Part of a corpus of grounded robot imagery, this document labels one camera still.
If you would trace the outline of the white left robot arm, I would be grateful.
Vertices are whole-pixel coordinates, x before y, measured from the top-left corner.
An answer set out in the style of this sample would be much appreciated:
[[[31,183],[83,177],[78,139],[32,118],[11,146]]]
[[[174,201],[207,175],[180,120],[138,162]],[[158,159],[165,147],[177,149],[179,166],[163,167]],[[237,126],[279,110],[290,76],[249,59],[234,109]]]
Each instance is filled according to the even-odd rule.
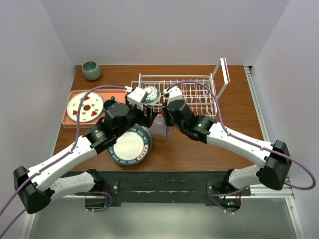
[[[95,169],[89,169],[75,179],[66,178],[68,186],[55,189],[54,183],[70,169],[113,146],[117,139],[134,125],[152,126],[157,113],[153,107],[145,110],[124,103],[113,104],[96,124],[86,130],[70,146],[34,167],[20,166],[13,172],[14,187],[26,211],[34,214],[58,196],[58,193],[89,192],[99,195],[105,180]]]

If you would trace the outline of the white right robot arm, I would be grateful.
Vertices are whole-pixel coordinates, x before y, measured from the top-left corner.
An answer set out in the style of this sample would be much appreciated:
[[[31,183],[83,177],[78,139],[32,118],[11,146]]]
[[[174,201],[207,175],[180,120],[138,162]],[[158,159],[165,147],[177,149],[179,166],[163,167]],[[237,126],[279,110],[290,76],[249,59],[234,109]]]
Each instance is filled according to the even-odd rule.
[[[257,140],[223,128],[211,117],[195,115],[182,100],[164,103],[162,109],[166,125],[176,126],[191,140],[223,147],[253,162],[252,166],[227,171],[221,183],[226,195],[232,196],[245,186],[259,183],[273,190],[282,190],[292,164],[283,141]]]

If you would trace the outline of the purple mug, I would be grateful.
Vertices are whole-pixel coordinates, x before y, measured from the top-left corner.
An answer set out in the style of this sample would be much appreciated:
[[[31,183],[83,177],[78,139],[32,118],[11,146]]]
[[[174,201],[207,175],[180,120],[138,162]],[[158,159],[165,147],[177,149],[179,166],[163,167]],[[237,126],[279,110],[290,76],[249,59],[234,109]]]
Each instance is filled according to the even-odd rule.
[[[165,124],[163,116],[156,116],[149,132],[152,136],[160,136],[168,138],[170,136],[171,127]]]

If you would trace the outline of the blue floral ceramic bowl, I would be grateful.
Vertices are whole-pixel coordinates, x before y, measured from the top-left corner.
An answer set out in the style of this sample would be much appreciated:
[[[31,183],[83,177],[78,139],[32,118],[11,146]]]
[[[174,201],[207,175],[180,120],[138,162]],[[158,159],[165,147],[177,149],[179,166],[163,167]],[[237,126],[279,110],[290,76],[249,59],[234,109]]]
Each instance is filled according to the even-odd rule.
[[[157,104],[160,101],[161,94],[158,88],[154,86],[147,86],[144,88],[144,90],[148,94],[146,99],[144,100],[145,105]]]

